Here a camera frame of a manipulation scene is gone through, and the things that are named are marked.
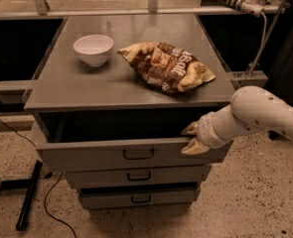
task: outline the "snack bag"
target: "snack bag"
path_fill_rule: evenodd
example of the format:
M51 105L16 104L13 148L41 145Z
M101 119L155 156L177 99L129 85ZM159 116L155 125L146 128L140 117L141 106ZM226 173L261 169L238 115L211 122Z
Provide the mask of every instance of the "snack bag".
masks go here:
M148 84L174 94L213 80L216 76L192 54L164 43L140 43L120 49Z

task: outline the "terrazzo floor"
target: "terrazzo floor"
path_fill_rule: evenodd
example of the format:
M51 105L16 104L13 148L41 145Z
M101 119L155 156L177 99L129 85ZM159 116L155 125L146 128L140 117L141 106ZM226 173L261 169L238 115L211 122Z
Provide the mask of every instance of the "terrazzo floor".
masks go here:
M30 137L30 115L0 116ZM0 123L0 179L27 179L37 154L27 140ZM44 197L60 174L41 179L24 231L16 223L25 190L0 192L1 238L74 237L50 218ZM266 132L237 138L225 160L214 164L193 204L87 211L62 180L48 197L48 210L68 223L80 238L121 237L293 237L293 143L271 141Z

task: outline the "countertop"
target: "countertop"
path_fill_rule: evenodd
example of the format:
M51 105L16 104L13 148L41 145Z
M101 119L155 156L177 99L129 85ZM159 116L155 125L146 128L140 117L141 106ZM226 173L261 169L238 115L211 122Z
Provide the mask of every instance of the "countertop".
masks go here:
M114 41L111 59L99 68L89 67L73 51L78 38L93 34L106 35ZM119 49L141 42L162 42L186 50L217 78L177 96L150 88L117 54ZM30 112L200 107L227 104L234 93L194 14L69 16L34 83L25 105Z

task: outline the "black wire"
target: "black wire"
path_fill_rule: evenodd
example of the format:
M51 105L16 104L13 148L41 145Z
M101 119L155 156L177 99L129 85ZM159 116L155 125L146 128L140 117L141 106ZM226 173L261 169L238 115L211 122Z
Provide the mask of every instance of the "black wire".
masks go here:
M27 138L27 137L21 135L18 131L16 131L14 128L10 127L8 124L4 123L1 119L0 119L0 122L1 122L4 126L6 126L8 129L10 129L10 130L12 130L13 132L15 132L19 137L22 137L23 139L29 141L29 142L30 142L30 143L36 148L35 143L32 142L29 138Z
M47 198L48 198L48 195L49 195L49 193L51 192L51 190L52 190L52 189L53 189L53 188L59 183L59 181L61 180L63 174L64 174L64 173L61 173L61 174L60 174L60 176L59 176L58 180L56 181L56 183L52 185L52 187L49 189L49 191L47 192L47 194L46 194L46 196L45 196L45 200L44 200L45 211L46 211L46 213L47 213L51 218L53 218L54 220L56 220L56 221L58 221L58 222L64 224L65 226L67 226L67 227L73 232L73 236L74 236L74 238L76 238L76 234L75 234L74 229L73 229L69 224L67 224L66 222L64 222L64 221L60 220L59 218L55 217L54 215L52 215L52 214L48 211L48 209L47 209Z
M26 139L28 142L30 142L35 148L36 148L36 145L34 142L32 142L30 139L28 139L27 137L21 135L17 130L15 130L14 128L10 127L8 124L6 124L5 122L3 122L1 119L0 119L0 123L3 124L4 126L6 126L8 129L12 130L13 132L15 132L19 137L21 138L24 138ZM46 196L45 196L45 200L44 200L44 205L45 205L45 211L46 213L51 217L53 218L54 220L58 221L58 222L61 222L63 223L65 226L67 226L72 232L73 232L73 236L74 238L76 238L76 234L75 234L75 231L74 229L69 225L67 224L66 222L60 220L59 218L56 218L55 216L53 216L47 209L47 197L49 195L49 193L51 192L51 190L59 183L59 181L61 180L63 176L63 173L61 173L60 177L58 178L58 180L56 181L56 183L53 184L53 186L48 190Z

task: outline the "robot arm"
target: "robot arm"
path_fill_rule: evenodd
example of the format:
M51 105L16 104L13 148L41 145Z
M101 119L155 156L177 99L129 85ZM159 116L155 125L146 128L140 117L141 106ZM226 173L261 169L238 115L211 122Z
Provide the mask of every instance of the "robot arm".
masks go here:
M275 131L293 141L293 107L263 88L246 86L234 93L230 105L202 116L182 132L196 136L182 153L204 153L237 136L262 130Z

